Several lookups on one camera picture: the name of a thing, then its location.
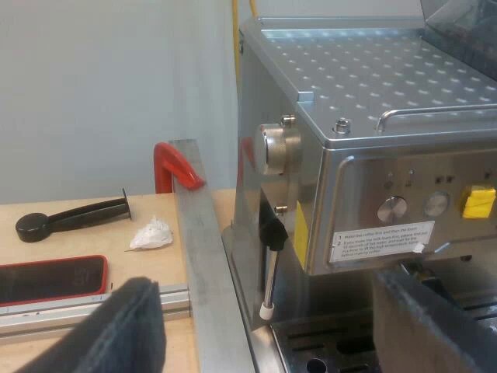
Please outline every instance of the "metal screw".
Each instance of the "metal screw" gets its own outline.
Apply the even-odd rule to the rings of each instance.
[[[274,207],[274,212],[276,212],[276,215],[283,215],[287,211],[288,211],[288,206],[275,206]]]
[[[335,122],[335,130],[337,134],[348,134],[350,132],[350,120],[340,118]]]
[[[293,114],[281,116],[280,119],[281,127],[292,127],[294,124],[295,124],[295,116]]]

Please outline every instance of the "red phone case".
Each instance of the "red phone case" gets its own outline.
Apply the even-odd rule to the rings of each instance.
[[[45,264],[45,263],[64,262],[64,261],[69,261],[69,260],[73,260],[73,261],[74,260],[84,260],[84,259],[89,259],[89,258],[101,258],[103,260],[102,283],[101,283],[100,289],[98,291],[94,291],[91,293],[77,294],[77,295],[64,295],[61,297],[53,297],[53,298],[31,299],[29,301],[0,303],[0,307],[6,307],[9,305],[25,305],[28,303],[37,303],[37,302],[58,301],[60,299],[79,298],[79,297],[86,297],[88,295],[97,295],[97,294],[104,293],[106,290],[106,286],[107,286],[107,273],[108,273],[108,269],[109,269],[108,264],[107,264],[107,258],[105,258],[104,255],[75,256],[72,258],[64,258],[64,259],[40,260],[37,262],[6,264],[6,265],[1,265],[0,268],[33,266],[33,265],[39,265],[39,264]]]

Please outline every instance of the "stainless steel espresso machine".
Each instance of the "stainless steel espresso machine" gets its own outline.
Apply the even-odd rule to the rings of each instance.
[[[425,17],[241,28],[223,240],[258,371],[381,371],[384,268],[497,326],[497,4]]]

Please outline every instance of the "control panel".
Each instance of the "control panel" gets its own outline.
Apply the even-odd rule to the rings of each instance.
[[[337,186],[328,261],[433,254],[448,242],[471,241],[471,254],[479,239],[497,237],[496,157],[488,150],[355,159]]]

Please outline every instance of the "wooden table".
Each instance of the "wooden table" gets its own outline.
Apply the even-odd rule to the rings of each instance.
[[[220,230],[228,226],[235,209],[235,190],[212,193]],[[146,276],[160,285],[187,283],[182,257],[182,241],[176,216],[175,195],[153,194],[129,196],[133,221],[113,221],[70,232],[54,233],[37,243],[24,243],[17,237],[14,225],[30,212],[53,214],[70,208],[105,200],[64,200],[35,204],[0,205],[0,263],[20,263],[71,256],[102,254],[109,261],[108,288],[118,288],[127,279]],[[164,249],[125,252],[139,228],[152,216],[167,222],[174,242]],[[165,372],[199,371],[193,321],[178,319],[165,324],[167,336]],[[58,338],[0,345],[0,371],[14,371],[54,344]]]

